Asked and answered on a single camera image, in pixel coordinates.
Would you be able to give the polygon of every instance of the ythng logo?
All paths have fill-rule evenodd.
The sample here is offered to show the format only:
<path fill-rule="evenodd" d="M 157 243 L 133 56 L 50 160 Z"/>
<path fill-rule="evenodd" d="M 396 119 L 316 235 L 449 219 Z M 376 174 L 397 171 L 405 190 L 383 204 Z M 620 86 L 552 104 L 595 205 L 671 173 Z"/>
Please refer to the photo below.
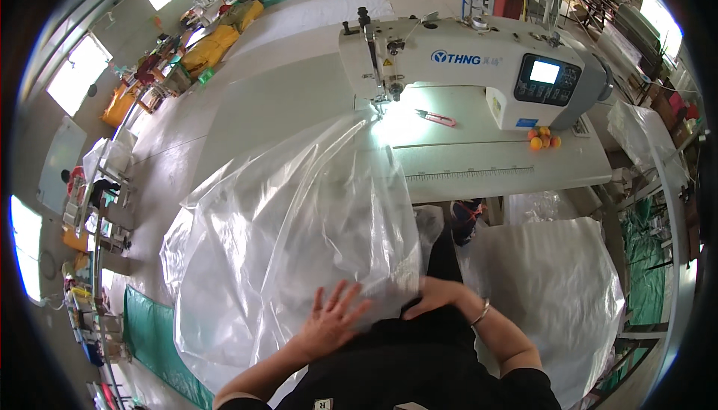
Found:
<path fill-rule="evenodd" d="M 475 55 L 456 55 L 447 53 L 446 50 L 436 50 L 432 53 L 432 60 L 436 62 L 449 62 L 453 64 L 481 64 L 481 56 Z"/>

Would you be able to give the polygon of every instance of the black pants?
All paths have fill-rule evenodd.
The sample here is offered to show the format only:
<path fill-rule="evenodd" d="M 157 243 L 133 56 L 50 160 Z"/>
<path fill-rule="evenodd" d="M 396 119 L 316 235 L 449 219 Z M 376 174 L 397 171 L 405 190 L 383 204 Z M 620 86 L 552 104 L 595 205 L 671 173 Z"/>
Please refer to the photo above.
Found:
<path fill-rule="evenodd" d="M 112 190 L 117 192 L 120 190 L 120 184 L 110 182 L 107 180 L 98 180 L 92 186 L 92 192 L 90 192 L 90 203 L 96 208 L 100 208 L 102 201 L 102 192 L 105 190 Z"/>
<path fill-rule="evenodd" d="M 432 248 L 427 276 L 448 281 L 463 281 L 449 223 L 444 224 L 444 231 Z M 401 309 L 401 314 L 403 315 L 419 300 L 420 298 L 416 298 L 409 301 Z M 380 345 L 440 343 L 470 351 L 470 355 L 475 357 L 475 339 L 476 335 L 470 323 L 459 309 L 448 305 L 409 321 L 401 318 L 382 319 L 372 325 L 369 332 L 354 337 L 342 348 L 342 351 L 374 348 Z"/>

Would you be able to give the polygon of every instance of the bracelet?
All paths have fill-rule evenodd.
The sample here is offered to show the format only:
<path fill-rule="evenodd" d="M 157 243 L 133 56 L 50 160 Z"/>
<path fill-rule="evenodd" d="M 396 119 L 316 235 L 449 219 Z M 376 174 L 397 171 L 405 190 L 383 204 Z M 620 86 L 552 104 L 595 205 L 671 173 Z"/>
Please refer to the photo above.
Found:
<path fill-rule="evenodd" d="M 486 316 L 486 314 L 488 313 L 488 311 L 489 311 L 489 298 L 484 298 L 484 309 L 483 309 L 483 311 L 481 312 L 481 315 L 476 319 L 476 321 L 474 321 L 473 323 L 471 323 L 471 325 L 473 326 L 473 325 L 476 325 L 476 324 L 478 324 L 479 322 L 481 322 L 481 320 L 484 319 L 484 316 Z"/>

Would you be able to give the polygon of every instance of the black shirt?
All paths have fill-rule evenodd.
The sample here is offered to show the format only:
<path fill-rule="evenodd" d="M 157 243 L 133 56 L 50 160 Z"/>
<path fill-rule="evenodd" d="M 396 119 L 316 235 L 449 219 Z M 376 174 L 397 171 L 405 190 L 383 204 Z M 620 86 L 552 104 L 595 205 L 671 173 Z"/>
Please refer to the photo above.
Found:
<path fill-rule="evenodd" d="M 468 354 L 436 343 L 336 352 L 312 363 L 276 409 L 392 410 L 411 402 L 428 410 L 561 409 L 543 371 L 520 368 L 497 379 Z M 329 399 L 330 405 L 314 404 Z M 269 406 L 252 398 L 235 398 L 220 406 L 249 409 Z"/>

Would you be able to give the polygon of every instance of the illuminated screen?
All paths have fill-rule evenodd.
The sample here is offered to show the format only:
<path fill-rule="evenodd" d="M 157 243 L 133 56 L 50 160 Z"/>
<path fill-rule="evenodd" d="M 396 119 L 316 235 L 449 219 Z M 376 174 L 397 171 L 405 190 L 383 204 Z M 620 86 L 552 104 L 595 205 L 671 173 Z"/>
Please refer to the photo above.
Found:
<path fill-rule="evenodd" d="M 553 84 L 554 82 L 556 82 L 556 77 L 559 76 L 560 68 L 560 66 L 555 64 L 534 61 L 534 66 L 531 68 L 531 76 L 529 77 L 529 80 L 550 82 L 551 84 Z"/>

